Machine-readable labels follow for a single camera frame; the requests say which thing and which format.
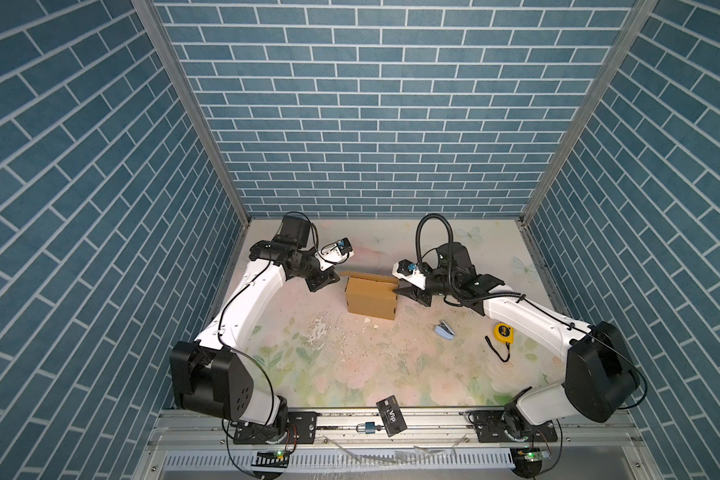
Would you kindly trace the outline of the aluminium front rail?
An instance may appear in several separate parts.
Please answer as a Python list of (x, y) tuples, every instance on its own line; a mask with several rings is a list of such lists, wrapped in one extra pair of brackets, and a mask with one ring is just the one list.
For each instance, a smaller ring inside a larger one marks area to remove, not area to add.
[[(461, 447), (501, 446), (517, 448), (519, 443), (480, 443), (474, 429), (464, 414), (469, 410), (492, 409), (489, 407), (403, 407), (402, 413), (407, 429), (388, 437), (375, 407), (365, 408), (293, 408), (291, 411), (316, 411), (317, 429), (313, 444), (299, 448), (319, 446), (343, 447)], [(379, 429), (374, 434), (362, 434), (356, 426), (374, 421)], [(556, 424), (559, 439), (552, 443), (531, 441), (539, 447), (641, 447), (644, 438), (627, 412), (618, 412), (605, 423), (596, 423), (580, 415), (562, 420), (550, 420)], [(186, 410), (164, 410), (148, 440), (151, 450), (211, 449), (224, 446), (228, 438), (222, 430), (221, 421)]]

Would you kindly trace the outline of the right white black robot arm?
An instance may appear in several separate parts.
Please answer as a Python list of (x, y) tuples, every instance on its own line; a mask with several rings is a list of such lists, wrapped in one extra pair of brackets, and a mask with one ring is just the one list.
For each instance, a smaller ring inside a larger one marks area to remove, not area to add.
[(479, 274), (458, 242), (437, 248), (438, 264), (401, 260), (393, 275), (407, 283), (398, 292), (424, 306), (435, 295), (523, 333), (563, 361), (562, 380), (530, 387), (505, 406), (504, 421), (517, 428), (580, 414), (604, 423), (639, 388), (641, 374), (615, 325), (565, 317), (531, 301), (490, 274)]

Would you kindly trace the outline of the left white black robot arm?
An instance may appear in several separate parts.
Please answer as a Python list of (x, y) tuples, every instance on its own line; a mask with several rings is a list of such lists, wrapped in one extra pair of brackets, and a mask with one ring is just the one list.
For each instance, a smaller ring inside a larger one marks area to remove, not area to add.
[(287, 281), (301, 278), (316, 292), (340, 280), (335, 267), (352, 255), (348, 238), (322, 246), (305, 214), (286, 213), (272, 239), (251, 246), (242, 279), (220, 312), (194, 340), (174, 346), (169, 363), (177, 407), (228, 421), (279, 425), (286, 401), (268, 377), (264, 387), (256, 385), (251, 370), (261, 366), (244, 345)]

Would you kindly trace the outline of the light blue stapler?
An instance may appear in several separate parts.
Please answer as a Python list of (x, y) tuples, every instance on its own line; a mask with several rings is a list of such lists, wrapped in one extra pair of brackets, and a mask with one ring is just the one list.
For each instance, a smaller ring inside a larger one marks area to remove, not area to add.
[(446, 340), (453, 340), (455, 338), (455, 333), (450, 328), (449, 325), (447, 325), (444, 321), (440, 321), (435, 327), (434, 327), (435, 333), (440, 336), (443, 339)]

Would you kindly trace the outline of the yellow tape measure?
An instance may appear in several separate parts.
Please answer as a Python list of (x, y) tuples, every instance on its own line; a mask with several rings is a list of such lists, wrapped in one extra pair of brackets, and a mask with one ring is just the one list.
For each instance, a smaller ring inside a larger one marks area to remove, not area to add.
[[(514, 330), (512, 327), (505, 323), (497, 323), (493, 328), (491, 336), (486, 335), (484, 337), (489, 349), (496, 355), (501, 363), (508, 363), (511, 359), (511, 346), (514, 343)], [(493, 343), (496, 340), (500, 345), (503, 345), (506, 350), (506, 354), (502, 355)]]

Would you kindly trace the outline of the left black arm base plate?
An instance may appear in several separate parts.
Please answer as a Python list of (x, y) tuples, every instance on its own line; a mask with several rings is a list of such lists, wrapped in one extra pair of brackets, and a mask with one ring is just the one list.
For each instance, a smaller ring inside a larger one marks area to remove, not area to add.
[(267, 442), (280, 443), (286, 433), (291, 435), (290, 442), (313, 444), (317, 429), (316, 411), (280, 412), (273, 424), (260, 425), (252, 422), (238, 422), (232, 434), (235, 445), (264, 445)]

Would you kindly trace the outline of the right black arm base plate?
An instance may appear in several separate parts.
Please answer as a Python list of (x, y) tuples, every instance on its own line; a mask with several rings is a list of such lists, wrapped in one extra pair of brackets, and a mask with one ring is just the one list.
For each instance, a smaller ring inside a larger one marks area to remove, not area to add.
[(559, 439), (554, 422), (531, 425), (518, 414), (504, 409), (469, 410), (464, 417), (474, 429), (480, 443), (552, 443)]

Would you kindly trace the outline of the small blue connector on rail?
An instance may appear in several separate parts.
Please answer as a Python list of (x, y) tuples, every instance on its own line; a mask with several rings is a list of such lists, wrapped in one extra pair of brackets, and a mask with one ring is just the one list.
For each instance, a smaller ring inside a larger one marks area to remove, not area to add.
[(363, 422), (356, 426), (356, 431), (362, 434), (374, 434), (378, 429), (379, 426), (374, 421)]

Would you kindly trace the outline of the brown cardboard box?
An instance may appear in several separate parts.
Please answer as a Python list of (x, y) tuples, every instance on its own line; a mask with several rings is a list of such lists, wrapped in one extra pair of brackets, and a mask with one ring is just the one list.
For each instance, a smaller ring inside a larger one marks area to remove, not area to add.
[(349, 313), (394, 321), (398, 306), (399, 280), (360, 272), (341, 272), (346, 278), (345, 298)]

